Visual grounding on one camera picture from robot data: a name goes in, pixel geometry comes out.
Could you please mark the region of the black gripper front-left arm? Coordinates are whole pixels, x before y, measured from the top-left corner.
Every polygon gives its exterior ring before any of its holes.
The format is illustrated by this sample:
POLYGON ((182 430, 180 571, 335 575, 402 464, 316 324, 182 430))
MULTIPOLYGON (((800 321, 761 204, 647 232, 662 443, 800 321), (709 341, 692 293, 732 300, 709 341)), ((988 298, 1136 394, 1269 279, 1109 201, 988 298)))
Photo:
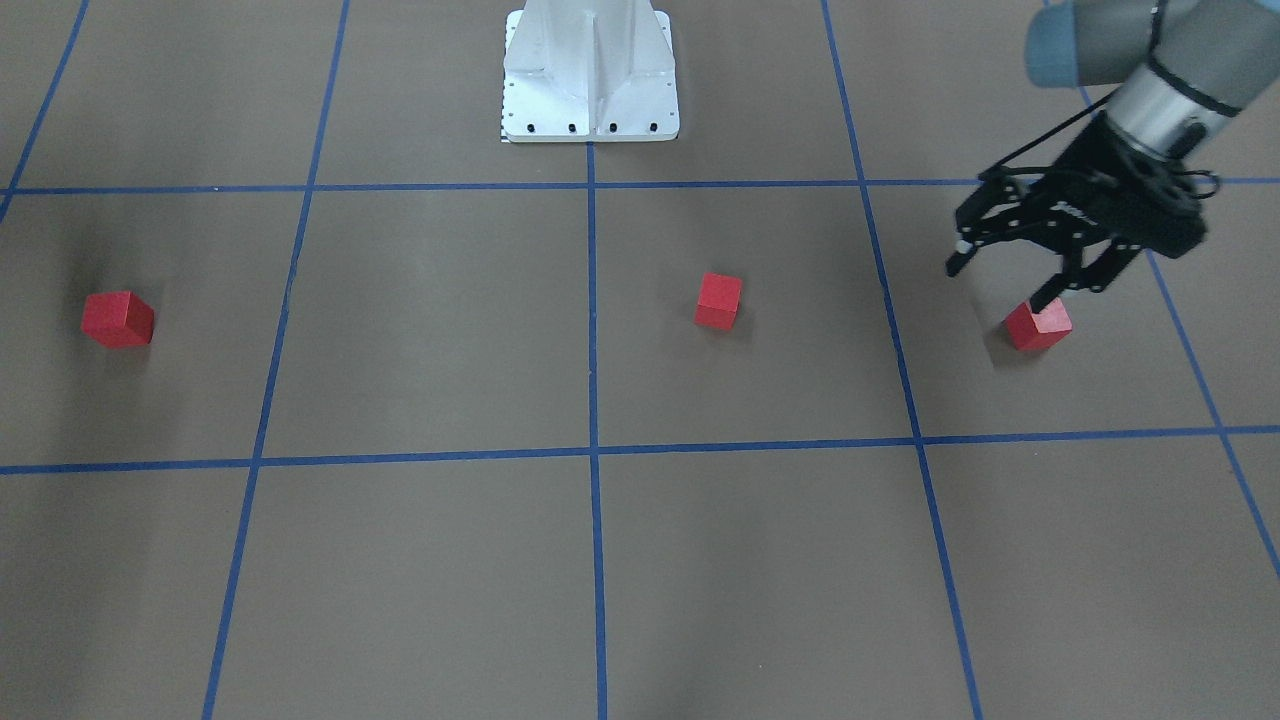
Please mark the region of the black gripper front-left arm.
POLYGON ((1061 258, 1029 299, 1042 313, 1068 291, 1101 293, 1144 249, 1179 259, 1203 242, 1207 224, 1202 192, 1179 159, 1143 152, 1102 111, 1050 168, 992 168, 956 209, 954 252, 946 275, 957 275, 988 246, 1027 241, 1061 258), (1091 263, 1070 245, 1071 223, 1051 208, 1059 200, 1125 243, 1110 243, 1091 263))

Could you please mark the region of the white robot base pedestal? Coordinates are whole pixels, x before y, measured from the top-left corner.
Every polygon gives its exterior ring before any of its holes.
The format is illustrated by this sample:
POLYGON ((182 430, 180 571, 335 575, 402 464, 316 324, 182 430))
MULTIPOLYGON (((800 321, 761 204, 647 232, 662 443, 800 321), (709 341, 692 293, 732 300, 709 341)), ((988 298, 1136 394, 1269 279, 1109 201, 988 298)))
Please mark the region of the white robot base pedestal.
POLYGON ((669 14, 649 1, 526 1, 504 22, 500 138, 639 143, 678 137, 669 14))

